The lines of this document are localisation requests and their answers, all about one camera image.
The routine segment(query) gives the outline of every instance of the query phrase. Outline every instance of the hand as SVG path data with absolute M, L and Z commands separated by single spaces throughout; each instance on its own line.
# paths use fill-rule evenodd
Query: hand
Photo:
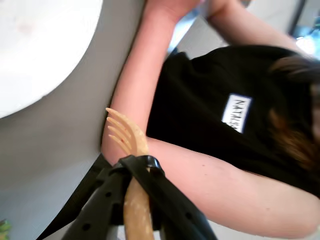
M 178 22 L 204 0 L 146 0 L 144 13 L 160 13 Z

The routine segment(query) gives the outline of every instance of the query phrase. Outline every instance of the person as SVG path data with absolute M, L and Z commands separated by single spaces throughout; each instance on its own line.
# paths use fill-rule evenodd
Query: person
M 147 0 L 110 107 L 139 125 L 150 155 L 209 220 L 310 235 L 320 224 L 318 63 L 238 0 L 212 0 L 207 19 L 231 46 L 164 63 L 175 24 L 199 3 Z M 108 134 L 101 150 L 115 164 L 124 155 Z

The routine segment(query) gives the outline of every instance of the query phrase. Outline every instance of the name tag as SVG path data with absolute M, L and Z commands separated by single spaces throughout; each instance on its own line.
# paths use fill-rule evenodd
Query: name tag
M 230 94 L 222 122 L 242 134 L 251 102 L 251 97 Z

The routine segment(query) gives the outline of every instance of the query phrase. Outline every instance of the skin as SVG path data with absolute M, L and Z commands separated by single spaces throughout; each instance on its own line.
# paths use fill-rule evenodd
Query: skin
M 123 68 L 111 108 L 143 132 L 175 24 L 198 0 L 148 0 L 133 48 Z M 293 40 L 247 12 L 236 0 L 213 0 L 209 23 L 234 45 L 272 45 L 300 51 Z M 111 164 L 124 154 L 108 138 L 102 153 Z M 320 201 L 285 183 L 242 171 L 215 157 L 148 138 L 167 178 L 208 219 L 253 235 L 302 238 L 320 224 Z

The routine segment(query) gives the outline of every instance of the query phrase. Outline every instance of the wooden fork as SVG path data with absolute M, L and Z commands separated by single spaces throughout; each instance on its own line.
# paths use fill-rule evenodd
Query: wooden fork
M 147 139 L 141 129 L 125 115 L 107 108 L 109 137 L 127 154 L 147 155 Z M 149 196 L 133 177 L 124 197 L 123 221 L 127 240 L 154 240 Z

